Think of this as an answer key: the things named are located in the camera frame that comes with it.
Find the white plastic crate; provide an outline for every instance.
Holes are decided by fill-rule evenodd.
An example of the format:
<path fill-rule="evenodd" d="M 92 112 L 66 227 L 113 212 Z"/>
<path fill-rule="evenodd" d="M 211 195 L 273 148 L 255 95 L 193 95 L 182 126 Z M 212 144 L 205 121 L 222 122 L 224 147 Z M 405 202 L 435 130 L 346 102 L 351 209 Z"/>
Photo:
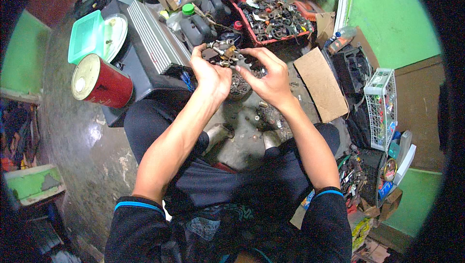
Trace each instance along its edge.
<path fill-rule="evenodd" d="M 394 69 L 378 68 L 363 88 L 370 118 L 372 148 L 388 152 L 397 127 Z"/>

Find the foot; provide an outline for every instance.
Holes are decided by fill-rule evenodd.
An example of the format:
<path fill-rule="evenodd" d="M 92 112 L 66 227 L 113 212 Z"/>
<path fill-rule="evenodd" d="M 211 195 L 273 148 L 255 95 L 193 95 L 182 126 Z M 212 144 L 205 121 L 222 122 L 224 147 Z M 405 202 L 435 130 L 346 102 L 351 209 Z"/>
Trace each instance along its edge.
<path fill-rule="evenodd" d="M 210 150 L 222 140 L 234 138 L 234 129 L 227 123 L 217 123 L 214 124 L 206 134 L 208 135 L 209 142 L 203 155 L 210 152 Z"/>
<path fill-rule="evenodd" d="M 275 131 L 263 132 L 263 142 L 265 150 L 271 147 L 278 147 L 279 145 L 281 145 L 281 139 Z"/>

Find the brown wall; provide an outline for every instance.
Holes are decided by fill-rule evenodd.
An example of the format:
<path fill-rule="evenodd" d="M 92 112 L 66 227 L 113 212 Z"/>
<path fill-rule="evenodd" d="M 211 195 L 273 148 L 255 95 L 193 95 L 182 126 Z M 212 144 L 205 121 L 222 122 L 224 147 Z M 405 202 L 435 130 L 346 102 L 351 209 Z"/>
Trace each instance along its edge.
<path fill-rule="evenodd" d="M 444 166 L 438 136 L 439 85 L 444 81 L 441 57 L 399 68 L 395 77 L 398 131 L 410 130 L 417 146 L 411 167 L 440 172 Z"/>

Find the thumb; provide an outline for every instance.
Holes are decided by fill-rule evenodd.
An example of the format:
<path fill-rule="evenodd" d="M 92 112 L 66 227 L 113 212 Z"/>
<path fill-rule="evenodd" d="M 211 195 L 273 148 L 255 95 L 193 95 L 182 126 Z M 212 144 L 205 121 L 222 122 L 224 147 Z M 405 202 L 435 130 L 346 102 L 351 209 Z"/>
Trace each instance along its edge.
<path fill-rule="evenodd" d="M 252 86 L 252 87 L 255 87 L 258 85 L 258 82 L 259 82 L 259 79 L 255 76 L 253 76 L 253 74 L 245 69 L 244 67 L 239 67 L 239 66 L 236 66 L 236 70 L 237 72 L 239 72 L 239 74 L 242 76 L 242 78 L 247 81 L 247 83 Z"/>

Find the blue stripe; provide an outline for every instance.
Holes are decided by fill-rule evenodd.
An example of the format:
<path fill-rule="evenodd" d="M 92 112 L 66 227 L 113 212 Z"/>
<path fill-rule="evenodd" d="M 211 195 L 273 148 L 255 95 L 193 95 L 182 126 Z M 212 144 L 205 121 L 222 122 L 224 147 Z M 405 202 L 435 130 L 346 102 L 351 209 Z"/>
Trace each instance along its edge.
<path fill-rule="evenodd" d="M 344 197 L 344 196 L 342 195 L 342 193 L 340 193 L 340 192 L 337 191 L 337 190 L 326 190 L 326 191 L 323 191 L 322 193 L 318 193 L 318 195 L 317 195 L 316 197 L 321 196 L 321 195 L 324 194 L 324 193 L 335 193 L 335 194 L 339 194 L 340 196 Z"/>
<path fill-rule="evenodd" d="M 165 217 L 165 212 L 164 211 L 162 211 L 161 209 L 157 208 L 156 206 L 153 206 L 153 205 L 148 204 L 148 203 L 143 203 L 143 202 L 119 202 L 115 206 L 114 211 L 116 211 L 116 209 L 119 208 L 120 206 L 137 206 L 137 207 L 143 207 L 143 208 L 151 208 L 151 209 L 154 209 L 157 212 L 161 213 L 163 215 L 163 217 Z"/>
<path fill-rule="evenodd" d="M 224 255 L 223 258 L 221 258 L 221 261 L 219 261 L 219 263 L 225 263 L 226 260 L 228 260 L 229 258 L 229 255 Z"/>
<path fill-rule="evenodd" d="M 255 248 L 252 248 L 252 249 L 259 252 L 266 260 L 268 260 L 269 263 L 273 263 L 262 251 L 260 251 L 259 249 L 255 249 Z"/>

